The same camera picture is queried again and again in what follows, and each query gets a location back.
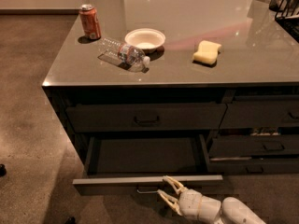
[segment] soda can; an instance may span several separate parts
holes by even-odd
[[[101,38],[100,24],[97,19],[95,7],[90,4],[83,4],[78,13],[82,21],[85,36],[91,40]]]

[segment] yellow sponge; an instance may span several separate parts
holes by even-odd
[[[205,40],[201,41],[198,45],[198,50],[193,54],[193,60],[212,65],[217,60],[220,48],[221,44]]]

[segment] plastic water bottle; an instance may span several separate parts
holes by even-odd
[[[129,65],[129,71],[144,71],[147,69],[146,66],[150,64],[150,57],[146,56],[142,49],[112,38],[101,38],[99,40],[99,51],[100,59],[108,57],[114,61],[126,63]]]

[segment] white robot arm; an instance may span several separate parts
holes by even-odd
[[[265,224],[236,198],[229,197],[221,203],[198,191],[187,189],[173,177],[164,176],[163,180],[172,186],[179,197],[172,197],[160,189],[159,195],[173,211],[187,219],[208,224]]]

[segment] object in drawer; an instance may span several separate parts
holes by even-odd
[[[226,158],[210,158],[211,161],[248,161],[252,157],[226,157]]]
[[[280,135],[279,128],[272,127],[262,127],[254,128],[250,134],[251,136],[270,136],[270,135]]]
[[[193,60],[199,63],[208,64],[210,66],[216,63],[221,44],[201,41],[198,50],[193,54]]]

